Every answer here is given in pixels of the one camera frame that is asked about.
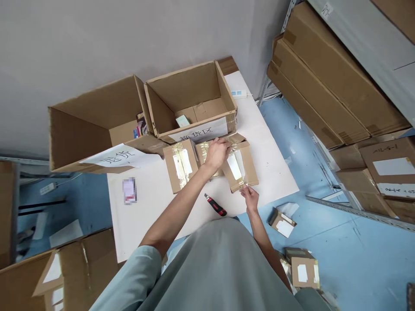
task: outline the white table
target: white table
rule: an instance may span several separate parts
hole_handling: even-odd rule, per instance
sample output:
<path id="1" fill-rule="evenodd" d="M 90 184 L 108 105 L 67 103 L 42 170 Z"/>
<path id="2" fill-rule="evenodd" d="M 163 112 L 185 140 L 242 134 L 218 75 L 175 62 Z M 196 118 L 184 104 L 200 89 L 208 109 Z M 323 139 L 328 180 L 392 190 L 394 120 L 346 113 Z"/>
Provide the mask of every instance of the white table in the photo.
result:
<path id="1" fill-rule="evenodd" d="M 241 73 L 225 76 L 231 90 L 248 90 Z M 236 100 L 238 133 L 251 145 L 252 158 L 258 175 L 259 206 L 297 192 L 298 186 L 275 143 L 252 96 Z M 127 260 L 143 239 L 150 226 L 167 207 L 174 195 L 164 160 L 121 174 L 108 174 L 109 199 L 114 227 L 118 262 Z M 122 180 L 135 177 L 137 203 L 124 205 Z M 225 177 L 208 182 L 196 200 L 190 216 L 176 239 L 193 233 L 208 221 L 220 216 L 207 203 L 204 193 L 214 198 L 229 217 L 246 212 L 245 200 L 239 192 L 231 193 Z"/>

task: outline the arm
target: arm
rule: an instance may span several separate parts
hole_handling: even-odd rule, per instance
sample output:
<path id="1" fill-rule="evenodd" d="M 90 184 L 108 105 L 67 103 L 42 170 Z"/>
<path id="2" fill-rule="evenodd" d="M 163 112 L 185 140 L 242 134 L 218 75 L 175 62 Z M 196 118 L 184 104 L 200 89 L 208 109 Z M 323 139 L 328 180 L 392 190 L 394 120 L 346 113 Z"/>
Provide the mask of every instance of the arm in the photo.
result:
<path id="1" fill-rule="evenodd" d="M 290 282 L 288 281 L 287 275 L 285 274 L 284 268 L 280 262 L 280 257 L 272 247 L 264 224 L 259 217 L 258 192 L 246 185 L 243 186 L 243 189 L 241 189 L 240 192 L 246 201 L 246 212 L 248 214 L 249 221 L 251 222 L 252 233 L 256 243 L 258 244 L 271 268 L 275 271 L 275 273 L 280 277 L 288 290 L 292 293 L 293 291 L 291 290 Z"/>
<path id="2" fill-rule="evenodd" d="M 160 252 L 162 258 L 164 257 L 189 217 L 200 191 L 227 159 L 229 146 L 230 143 L 223 138 L 216 138 L 210 144 L 206 162 L 150 227 L 140 246 L 151 245 Z"/>

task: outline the sleeve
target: sleeve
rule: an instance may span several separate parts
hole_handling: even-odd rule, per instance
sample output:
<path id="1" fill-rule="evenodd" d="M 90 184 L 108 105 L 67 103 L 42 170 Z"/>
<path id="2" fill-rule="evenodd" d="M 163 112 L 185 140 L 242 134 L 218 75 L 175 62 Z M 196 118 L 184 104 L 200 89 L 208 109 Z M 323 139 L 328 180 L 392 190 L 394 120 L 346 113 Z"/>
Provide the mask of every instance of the sleeve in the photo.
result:
<path id="1" fill-rule="evenodd" d="M 89 311 L 136 311 L 160 275 L 160 252 L 149 245 L 138 247 Z"/>

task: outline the person's right hand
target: person's right hand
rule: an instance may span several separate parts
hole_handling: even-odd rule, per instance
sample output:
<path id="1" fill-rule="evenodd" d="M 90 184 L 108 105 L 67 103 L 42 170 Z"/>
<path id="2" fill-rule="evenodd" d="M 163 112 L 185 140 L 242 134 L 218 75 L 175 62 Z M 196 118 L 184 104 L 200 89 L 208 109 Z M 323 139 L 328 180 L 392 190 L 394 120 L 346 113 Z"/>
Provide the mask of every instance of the person's right hand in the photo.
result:
<path id="1" fill-rule="evenodd" d="M 212 175 L 222 166 L 229 156 L 232 144 L 223 138 L 215 138 L 207 150 L 204 165 L 210 168 Z"/>
<path id="2" fill-rule="evenodd" d="M 254 212 L 258 210 L 258 200 L 259 194 L 251 187 L 244 185 L 242 189 L 239 190 L 241 195 L 245 198 L 246 211 Z"/>

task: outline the small cardboard box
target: small cardboard box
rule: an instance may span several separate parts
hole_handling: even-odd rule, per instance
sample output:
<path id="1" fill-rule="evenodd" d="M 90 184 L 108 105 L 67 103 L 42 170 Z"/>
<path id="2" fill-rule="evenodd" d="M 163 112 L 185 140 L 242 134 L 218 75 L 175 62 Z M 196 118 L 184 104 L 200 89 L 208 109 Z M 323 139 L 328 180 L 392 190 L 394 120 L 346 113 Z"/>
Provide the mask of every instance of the small cardboard box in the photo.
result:
<path id="1" fill-rule="evenodd" d="M 320 288 L 318 261 L 305 248 L 285 248 L 285 256 L 291 264 L 293 286 Z"/>
<path id="2" fill-rule="evenodd" d="M 295 89 L 330 128 L 340 136 L 346 145 L 370 137 L 362 124 L 291 50 L 284 40 L 277 42 L 272 60 Z"/>
<path id="3" fill-rule="evenodd" d="M 404 137 L 360 149 L 381 194 L 415 199 L 414 141 Z"/>
<path id="4" fill-rule="evenodd" d="M 396 218 L 396 214 L 380 194 L 353 192 L 362 209 L 381 215 Z"/>
<path id="5" fill-rule="evenodd" d="M 333 131 L 310 103 L 297 91 L 273 61 L 269 63 L 267 75 L 327 149 L 344 145 L 340 136 Z"/>
<path id="6" fill-rule="evenodd" d="M 410 127 L 308 3 L 294 7 L 283 41 L 372 136 Z"/>
<path id="7" fill-rule="evenodd" d="M 366 163 L 364 163 L 362 155 L 360 154 L 360 148 L 371 146 L 377 143 L 382 143 L 385 141 L 398 139 L 402 135 L 407 134 L 408 131 L 409 130 L 400 130 L 394 133 L 389 133 L 378 137 L 372 137 L 367 140 L 362 140 L 361 142 L 355 143 L 350 146 L 344 146 L 341 148 L 334 149 L 330 151 L 330 155 L 333 157 L 334 161 L 340 169 L 364 168 L 366 167 Z"/>
<path id="8" fill-rule="evenodd" d="M 206 162 L 206 157 L 208 156 L 208 150 L 209 145 L 212 143 L 212 140 L 209 140 L 207 142 L 203 142 L 196 145 L 196 153 L 198 155 L 199 164 L 202 165 Z M 220 168 L 213 176 L 212 178 L 224 176 L 223 170 Z"/>
<path id="9" fill-rule="evenodd" d="M 163 149 L 173 193 L 178 193 L 199 169 L 195 143 L 184 140 Z"/>
<path id="10" fill-rule="evenodd" d="M 87 311 L 118 272 L 112 229 L 0 270 L 5 310 Z"/>
<path id="11" fill-rule="evenodd" d="M 144 88 L 154 133 L 168 143 L 200 143 L 235 132 L 236 103 L 216 61 L 148 80 Z M 179 127 L 181 115 L 191 124 Z"/>
<path id="12" fill-rule="evenodd" d="M 340 170 L 337 172 L 337 177 L 349 191 L 379 194 L 379 190 L 367 168 Z"/>
<path id="13" fill-rule="evenodd" d="M 235 193 L 243 185 L 258 185 L 259 181 L 249 149 L 249 142 L 238 133 L 226 137 L 226 140 L 232 143 L 232 151 L 221 168 L 228 180 L 231 192 Z"/>
<path id="14" fill-rule="evenodd" d="M 134 139 L 140 113 L 149 133 Z M 167 146 L 152 135 L 144 85 L 136 76 L 49 107 L 49 120 L 53 172 L 121 173 L 160 158 Z"/>
<path id="15" fill-rule="evenodd" d="M 290 237 L 291 232 L 297 225 L 277 209 L 275 209 L 274 215 L 270 218 L 268 224 L 286 238 Z"/>
<path id="16" fill-rule="evenodd" d="M 371 0 L 375 6 L 394 24 L 413 44 L 415 44 L 415 2 L 413 0 Z"/>
<path id="17" fill-rule="evenodd" d="M 415 224 L 415 201 L 387 197 L 385 201 L 400 220 Z"/>

